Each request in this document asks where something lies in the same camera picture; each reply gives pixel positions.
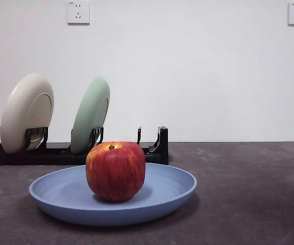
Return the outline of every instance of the blue plate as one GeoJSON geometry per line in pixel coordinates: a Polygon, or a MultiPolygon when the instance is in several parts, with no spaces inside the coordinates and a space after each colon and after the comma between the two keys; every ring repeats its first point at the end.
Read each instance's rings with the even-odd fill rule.
{"type": "Polygon", "coordinates": [[[87,226],[125,226],[151,221],[180,208],[191,197],[196,178],[182,169],[146,163],[145,182],[128,201],[107,202],[88,187],[85,166],[62,169],[35,180],[31,196],[47,214],[87,226]]]}

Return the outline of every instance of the gray floor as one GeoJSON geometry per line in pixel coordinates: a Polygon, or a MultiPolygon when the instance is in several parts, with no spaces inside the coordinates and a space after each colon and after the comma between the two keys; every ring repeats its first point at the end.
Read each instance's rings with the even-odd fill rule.
{"type": "Polygon", "coordinates": [[[294,244],[294,142],[170,143],[198,180],[178,211],[145,224],[83,227],[40,211],[36,178],[66,166],[0,166],[0,244],[294,244]]]}

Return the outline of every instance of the wall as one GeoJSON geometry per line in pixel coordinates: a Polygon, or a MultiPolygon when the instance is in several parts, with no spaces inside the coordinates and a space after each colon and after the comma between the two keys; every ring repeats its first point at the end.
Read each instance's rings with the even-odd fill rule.
{"type": "Polygon", "coordinates": [[[89,26],[66,1],[0,0],[0,121],[16,83],[50,81],[49,141],[69,141],[83,94],[110,85],[105,140],[294,140],[294,27],[282,0],[90,1],[89,26]]]}

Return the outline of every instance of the white plate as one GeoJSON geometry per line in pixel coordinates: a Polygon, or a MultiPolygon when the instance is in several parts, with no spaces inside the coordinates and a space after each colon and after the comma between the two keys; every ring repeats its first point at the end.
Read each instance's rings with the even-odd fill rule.
{"type": "MultiPolygon", "coordinates": [[[[25,145],[26,129],[48,127],[54,108],[50,83],[33,73],[24,77],[13,89],[3,111],[1,144],[6,153],[16,153],[25,145]]],[[[27,150],[40,144],[43,134],[32,135],[27,150]]]]}

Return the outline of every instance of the apple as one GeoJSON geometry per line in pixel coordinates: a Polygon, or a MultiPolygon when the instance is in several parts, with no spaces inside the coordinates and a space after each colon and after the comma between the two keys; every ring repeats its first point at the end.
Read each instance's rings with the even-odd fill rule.
{"type": "Polygon", "coordinates": [[[109,201],[133,197],[145,180],[146,160],[142,148],[133,142],[104,142],[86,157],[86,178],[90,189],[109,201]]]}

